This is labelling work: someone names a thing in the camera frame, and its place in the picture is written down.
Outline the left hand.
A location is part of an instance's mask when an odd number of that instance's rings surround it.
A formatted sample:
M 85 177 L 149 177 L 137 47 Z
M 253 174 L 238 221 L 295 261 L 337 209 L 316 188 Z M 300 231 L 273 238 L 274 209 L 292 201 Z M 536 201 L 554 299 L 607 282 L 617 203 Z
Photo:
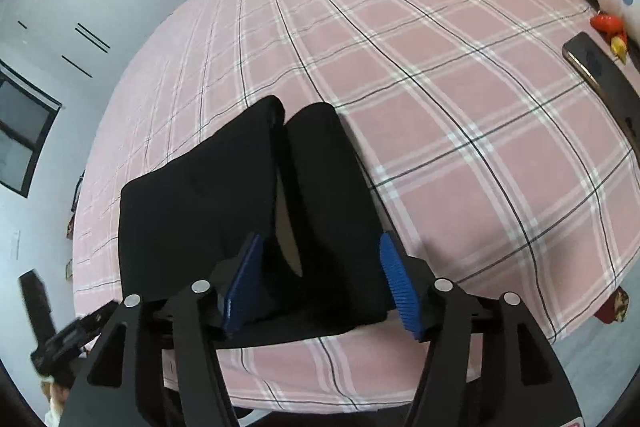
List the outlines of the left hand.
M 41 377 L 40 387 L 48 399 L 50 411 L 62 414 L 65 403 L 70 395 L 70 388 L 59 384 L 52 376 Z

